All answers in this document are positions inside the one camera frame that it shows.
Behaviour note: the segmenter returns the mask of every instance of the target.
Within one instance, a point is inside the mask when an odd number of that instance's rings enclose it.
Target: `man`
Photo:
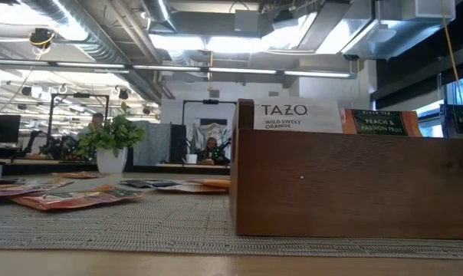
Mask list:
[[[103,114],[102,113],[95,113],[92,115],[92,125],[94,126],[95,130],[102,128],[103,125]],[[87,134],[89,132],[88,126],[84,127],[79,133]]]

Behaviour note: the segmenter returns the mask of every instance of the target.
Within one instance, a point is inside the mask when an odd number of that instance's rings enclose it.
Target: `table mat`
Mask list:
[[[237,236],[227,195],[157,191],[132,202],[57,212],[0,200],[0,249],[463,259],[463,241]]]

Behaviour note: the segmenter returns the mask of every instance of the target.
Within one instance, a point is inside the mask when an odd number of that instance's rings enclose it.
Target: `white flower pot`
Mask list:
[[[116,158],[111,149],[97,149],[97,167],[100,173],[122,173],[126,166],[127,148],[119,149]]]

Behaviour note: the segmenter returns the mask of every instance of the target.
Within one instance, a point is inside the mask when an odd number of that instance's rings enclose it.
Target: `computer monitor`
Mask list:
[[[0,115],[0,143],[17,143],[20,115]]]

